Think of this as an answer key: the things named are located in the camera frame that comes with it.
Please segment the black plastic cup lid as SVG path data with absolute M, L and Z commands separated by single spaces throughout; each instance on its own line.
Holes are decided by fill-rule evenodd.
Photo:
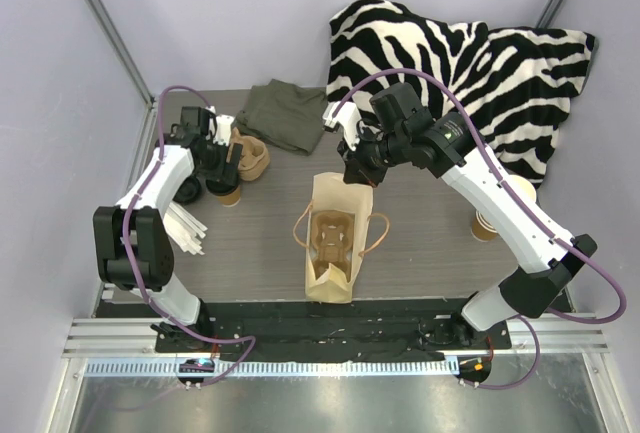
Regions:
M 233 189 L 237 185 L 240 185 L 240 184 L 238 182 L 235 182 L 233 184 L 228 184 L 228 183 L 225 183 L 225 182 L 214 181 L 214 180 L 206 180 L 205 181 L 205 186 L 206 186 L 207 190 L 211 194 L 216 196 L 216 197 L 219 194 L 225 193 L 225 192 L 229 191 L 230 189 Z

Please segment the brown paper coffee cup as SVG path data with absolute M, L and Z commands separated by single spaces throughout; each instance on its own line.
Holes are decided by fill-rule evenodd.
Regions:
M 233 189 L 219 194 L 217 199 L 224 207 L 234 207 L 241 200 L 241 186 L 237 185 Z

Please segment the brown paper bag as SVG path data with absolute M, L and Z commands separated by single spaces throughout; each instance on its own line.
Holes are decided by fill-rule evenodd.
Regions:
M 347 184 L 339 173 L 313 178 L 311 200 L 292 235 L 305 250 L 305 297 L 312 302 L 347 304 L 364 257 L 378 248 L 390 219 L 373 211 L 373 188 Z

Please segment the separated brown pulp cup carrier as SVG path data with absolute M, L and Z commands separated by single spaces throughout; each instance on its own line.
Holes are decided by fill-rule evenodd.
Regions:
M 338 210 L 315 213 L 311 219 L 312 264 L 319 279 L 331 265 L 351 278 L 354 216 Z

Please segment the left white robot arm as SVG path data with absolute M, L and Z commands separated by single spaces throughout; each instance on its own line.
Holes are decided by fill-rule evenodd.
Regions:
M 93 215 L 100 279 L 141 297 L 163 317 L 160 333 L 193 352 L 211 344 L 213 325 L 203 300 L 174 272 L 163 219 L 172 203 L 193 202 L 204 190 L 238 202 L 242 146 L 232 139 L 233 123 L 211 107 L 183 108 L 131 190 Z

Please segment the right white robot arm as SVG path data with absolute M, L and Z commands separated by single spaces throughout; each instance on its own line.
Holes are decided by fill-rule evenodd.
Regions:
M 517 260 L 511 275 L 472 295 L 462 307 L 461 317 L 451 324 L 455 342 L 472 348 L 499 322 L 544 313 L 596 252 L 596 242 L 560 228 L 520 191 L 498 167 L 491 148 L 475 144 L 459 112 L 434 119 L 407 83 L 375 94 L 370 104 L 378 120 L 372 130 L 352 102 L 333 104 L 323 115 L 327 130 L 343 131 L 338 151 L 345 163 L 344 182 L 375 187 L 390 167 L 410 163 L 427 169 L 473 205 Z

